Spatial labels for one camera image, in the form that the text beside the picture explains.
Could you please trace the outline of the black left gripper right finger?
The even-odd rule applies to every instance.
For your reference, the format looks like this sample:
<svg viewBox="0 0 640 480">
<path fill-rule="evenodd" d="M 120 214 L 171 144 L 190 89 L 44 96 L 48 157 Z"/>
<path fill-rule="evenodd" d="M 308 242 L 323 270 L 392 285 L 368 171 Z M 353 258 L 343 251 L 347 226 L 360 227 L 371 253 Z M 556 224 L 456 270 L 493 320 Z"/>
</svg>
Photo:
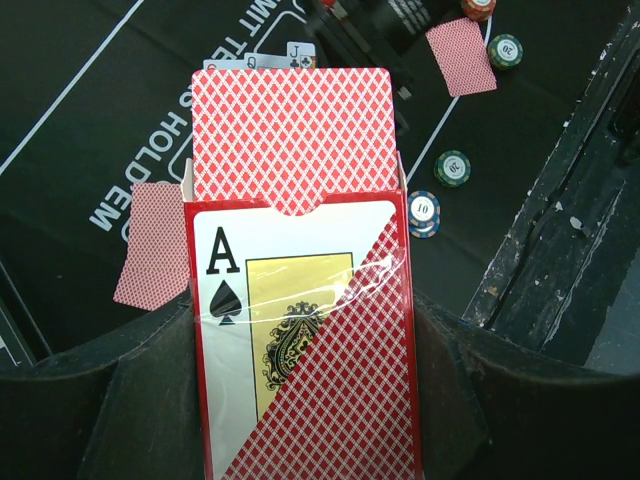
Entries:
<svg viewBox="0 0 640 480">
<path fill-rule="evenodd" d="M 428 479 L 636 479 L 639 378 L 515 345 L 414 295 Z"/>
</svg>

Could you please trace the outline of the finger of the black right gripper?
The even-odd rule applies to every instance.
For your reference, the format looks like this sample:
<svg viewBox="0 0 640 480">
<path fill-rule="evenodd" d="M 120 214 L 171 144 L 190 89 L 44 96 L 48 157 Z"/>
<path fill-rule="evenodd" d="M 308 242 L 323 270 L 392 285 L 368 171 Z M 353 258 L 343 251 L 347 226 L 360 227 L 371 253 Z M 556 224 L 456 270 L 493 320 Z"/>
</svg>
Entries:
<svg viewBox="0 0 640 480">
<path fill-rule="evenodd" d="M 391 76 L 394 98 L 412 98 L 413 76 L 364 1 L 311 1 L 309 35 L 317 44 L 321 67 L 384 69 Z"/>
</svg>

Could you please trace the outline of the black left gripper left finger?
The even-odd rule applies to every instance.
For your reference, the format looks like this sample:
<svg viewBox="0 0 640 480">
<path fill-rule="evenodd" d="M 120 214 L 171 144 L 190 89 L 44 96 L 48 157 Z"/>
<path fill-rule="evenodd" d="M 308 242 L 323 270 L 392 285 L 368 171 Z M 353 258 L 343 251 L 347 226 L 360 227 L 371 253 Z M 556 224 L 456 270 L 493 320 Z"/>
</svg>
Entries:
<svg viewBox="0 0 640 480">
<path fill-rule="evenodd" d="M 4 479 L 202 479 L 192 302 L 1 369 Z"/>
</svg>

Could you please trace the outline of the red cards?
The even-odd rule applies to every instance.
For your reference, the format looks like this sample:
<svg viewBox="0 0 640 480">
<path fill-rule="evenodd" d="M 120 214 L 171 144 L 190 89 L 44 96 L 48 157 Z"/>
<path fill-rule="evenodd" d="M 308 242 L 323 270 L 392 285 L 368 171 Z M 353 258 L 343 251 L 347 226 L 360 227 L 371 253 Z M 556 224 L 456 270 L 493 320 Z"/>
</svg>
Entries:
<svg viewBox="0 0 640 480">
<path fill-rule="evenodd" d="M 127 255 L 113 300 L 152 311 L 184 292 L 189 278 L 180 186 L 171 183 L 135 184 Z"/>
<path fill-rule="evenodd" d="M 461 18 L 438 25 L 426 33 L 426 39 L 451 97 L 497 89 L 484 38 L 476 22 Z"/>
</svg>

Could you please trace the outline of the red chips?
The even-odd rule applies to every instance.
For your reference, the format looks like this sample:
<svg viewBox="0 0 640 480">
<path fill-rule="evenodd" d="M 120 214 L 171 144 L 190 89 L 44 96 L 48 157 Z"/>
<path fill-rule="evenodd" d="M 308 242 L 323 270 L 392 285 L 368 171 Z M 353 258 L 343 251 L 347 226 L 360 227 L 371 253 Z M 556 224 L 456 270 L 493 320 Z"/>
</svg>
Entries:
<svg viewBox="0 0 640 480">
<path fill-rule="evenodd" d="M 460 5 L 465 15 L 476 22 L 487 21 L 496 8 L 496 0 L 461 0 Z"/>
</svg>

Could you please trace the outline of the green chips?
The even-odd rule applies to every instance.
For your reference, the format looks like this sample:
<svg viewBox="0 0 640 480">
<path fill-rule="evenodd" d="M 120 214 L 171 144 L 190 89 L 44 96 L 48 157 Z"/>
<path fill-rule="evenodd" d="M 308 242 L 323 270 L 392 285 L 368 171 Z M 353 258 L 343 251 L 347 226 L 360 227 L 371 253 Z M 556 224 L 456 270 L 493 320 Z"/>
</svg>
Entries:
<svg viewBox="0 0 640 480">
<path fill-rule="evenodd" d="M 487 53 L 490 64 L 499 70 L 517 67 L 524 55 L 521 42 L 511 34 L 499 34 L 488 44 Z"/>
</svg>

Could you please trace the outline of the green poker chip stack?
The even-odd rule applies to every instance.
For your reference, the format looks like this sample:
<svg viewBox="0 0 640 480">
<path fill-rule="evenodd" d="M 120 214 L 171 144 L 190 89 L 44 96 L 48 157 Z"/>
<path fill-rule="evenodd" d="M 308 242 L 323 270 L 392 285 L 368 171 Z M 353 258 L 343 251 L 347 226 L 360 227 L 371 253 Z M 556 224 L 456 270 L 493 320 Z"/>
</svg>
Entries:
<svg viewBox="0 0 640 480">
<path fill-rule="evenodd" d="M 435 161 L 434 176 L 445 187 L 460 187 L 469 180 L 470 175 L 470 161 L 459 150 L 445 151 Z"/>
</svg>

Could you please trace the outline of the blue poker chip stack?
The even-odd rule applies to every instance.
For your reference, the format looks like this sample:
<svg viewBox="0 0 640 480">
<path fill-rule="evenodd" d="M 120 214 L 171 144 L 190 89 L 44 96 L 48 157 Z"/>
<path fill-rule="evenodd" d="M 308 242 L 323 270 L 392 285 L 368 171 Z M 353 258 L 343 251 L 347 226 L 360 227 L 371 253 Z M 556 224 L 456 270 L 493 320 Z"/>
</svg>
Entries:
<svg viewBox="0 0 640 480">
<path fill-rule="evenodd" d="M 429 191 L 415 191 L 408 197 L 409 233 L 419 239 L 434 236 L 441 225 L 441 206 Z"/>
</svg>

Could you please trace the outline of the red playing card box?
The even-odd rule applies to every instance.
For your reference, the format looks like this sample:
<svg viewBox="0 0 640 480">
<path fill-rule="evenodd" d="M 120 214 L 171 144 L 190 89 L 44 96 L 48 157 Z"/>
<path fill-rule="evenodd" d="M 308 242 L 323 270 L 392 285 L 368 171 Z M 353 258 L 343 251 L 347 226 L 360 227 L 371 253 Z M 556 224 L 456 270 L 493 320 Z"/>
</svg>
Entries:
<svg viewBox="0 0 640 480">
<path fill-rule="evenodd" d="M 199 70 L 192 120 L 182 186 L 206 477 L 421 478 L 389 73 Z"/>
</svg>

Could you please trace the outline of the black poker felt mat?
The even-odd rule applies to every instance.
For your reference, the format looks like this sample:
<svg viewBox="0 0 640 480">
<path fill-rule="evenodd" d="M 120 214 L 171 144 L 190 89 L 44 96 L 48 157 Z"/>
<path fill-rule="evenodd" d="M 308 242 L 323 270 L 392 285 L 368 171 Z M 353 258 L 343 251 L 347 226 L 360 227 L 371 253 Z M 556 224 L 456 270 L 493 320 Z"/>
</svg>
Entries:
<svg viewBox="0 0 640 480">
<path fill-rule="evenodd" d="M 497 89 L 452 98 L 426 40 L 398 138 L 411 189 L 442 227 L 413 241 L 414 286 L 462 314 L 573 113 L 627 1 L 501 1 L 490 34 L 524 47 Z M 290 1 L 5 1 L 1 5 L 2 298 L 36 359 L 137 318 L 112 299 L 131 186 L 173 182 L 191 146 L 190 79 L 209 56 L 305 40 Z M 457 188 L 434 176 L 459 150 Z"/>
</svg>

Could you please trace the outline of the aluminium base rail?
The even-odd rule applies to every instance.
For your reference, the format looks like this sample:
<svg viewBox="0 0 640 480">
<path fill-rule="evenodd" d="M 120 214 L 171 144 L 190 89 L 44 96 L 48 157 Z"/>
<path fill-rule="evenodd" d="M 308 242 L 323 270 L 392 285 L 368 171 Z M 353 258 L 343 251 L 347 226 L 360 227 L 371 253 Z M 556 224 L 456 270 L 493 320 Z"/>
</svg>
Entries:
<svg viewBox="0 0 640 480">
<path fill-rule="evenodd" d="M 639 371 L 639 6 L 632 3 L 467 306 L 547 357 Z"/>
</svg>

